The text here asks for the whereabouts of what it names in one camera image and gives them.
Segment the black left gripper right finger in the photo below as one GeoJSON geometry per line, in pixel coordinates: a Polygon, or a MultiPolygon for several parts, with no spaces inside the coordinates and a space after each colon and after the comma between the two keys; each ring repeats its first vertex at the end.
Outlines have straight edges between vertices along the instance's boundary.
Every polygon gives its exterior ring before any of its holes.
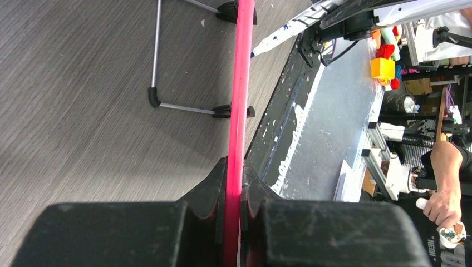
{"type": "Polygon", "coordinates": [[[285,200],[244,164],[242,266],[429,266],[404,210],[377,202],[285,200]]]}

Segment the operator bare hand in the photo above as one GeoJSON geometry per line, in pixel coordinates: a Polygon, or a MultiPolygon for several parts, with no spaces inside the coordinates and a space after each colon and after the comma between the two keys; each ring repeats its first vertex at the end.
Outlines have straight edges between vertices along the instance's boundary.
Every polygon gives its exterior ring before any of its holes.
{"type": "Polygon", "coordinates": [[[437,230],[442,228],[452,229],[462,217],[460,202],[460,193],[438,191],[431,195],[423,209],[423,213],[431,222],[437,225],[437,230]]]}

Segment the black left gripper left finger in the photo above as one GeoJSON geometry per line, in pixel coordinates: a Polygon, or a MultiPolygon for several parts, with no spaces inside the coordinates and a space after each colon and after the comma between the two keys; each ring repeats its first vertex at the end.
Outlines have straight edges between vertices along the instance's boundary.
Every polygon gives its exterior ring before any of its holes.
{"type": "Polygon", "coordinates": [[[226,160],[179,200],[46,207],[13,266],[221,266],[226,160]]]}

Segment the operator bare forearm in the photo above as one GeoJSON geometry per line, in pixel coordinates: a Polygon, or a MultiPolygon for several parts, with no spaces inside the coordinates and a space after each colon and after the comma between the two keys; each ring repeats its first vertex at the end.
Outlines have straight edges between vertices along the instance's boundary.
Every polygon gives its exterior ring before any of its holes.
{"type": "Polygon", "coordinates": [[[461,196],[459,171],[463,157],[459,149],[449,142],[436,142],[433,145],[430,160],[437,191],[450,196],[461,196]]]}

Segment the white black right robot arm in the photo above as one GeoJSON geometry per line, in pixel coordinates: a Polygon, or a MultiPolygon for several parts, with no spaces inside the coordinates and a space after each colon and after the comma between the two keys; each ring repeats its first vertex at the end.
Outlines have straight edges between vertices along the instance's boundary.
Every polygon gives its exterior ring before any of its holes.
{"type": "Polygon", "coordinates": [[[343,1],[314,25],[321,41],[356,41],[372,31],[471,7],[471,1],[343,1]]]}

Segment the pink framed whiteboard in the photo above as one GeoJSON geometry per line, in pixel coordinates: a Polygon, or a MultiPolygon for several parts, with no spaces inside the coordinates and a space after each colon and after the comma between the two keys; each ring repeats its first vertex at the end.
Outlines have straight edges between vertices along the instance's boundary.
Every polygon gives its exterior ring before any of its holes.
{"type": "Polygon", "coordinates": [[[252,0],[240,1],[238,5],[225,187],[222,266],[236,266],[238,261],[240,197],[243,183],[254,7],[255,1],[252,0]]]}

